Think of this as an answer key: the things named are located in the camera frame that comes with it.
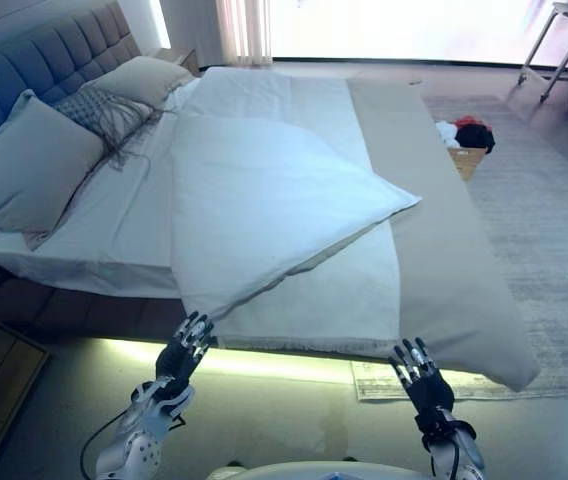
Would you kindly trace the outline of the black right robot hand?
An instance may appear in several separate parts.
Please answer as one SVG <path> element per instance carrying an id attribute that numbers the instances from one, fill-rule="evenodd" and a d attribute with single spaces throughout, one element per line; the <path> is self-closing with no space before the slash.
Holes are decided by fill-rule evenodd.
<path id="1" fill-rule="evenodd" d="M 392 370 L 416 411 L 421 431 L 441 428 L 451 413 L 454 394 L 419 337 L 402 339 L 388 358 Z"/>

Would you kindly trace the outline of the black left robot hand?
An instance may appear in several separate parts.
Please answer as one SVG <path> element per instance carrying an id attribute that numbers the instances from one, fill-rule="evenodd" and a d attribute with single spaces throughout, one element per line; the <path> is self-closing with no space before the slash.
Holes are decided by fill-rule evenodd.
<path id="1" fill-rule="evenodd" d="M 155 362 L 157 379 L 187 382 L 206 354 L 213 337 L 213 322 L 197 311 L 174 331 Z"/>

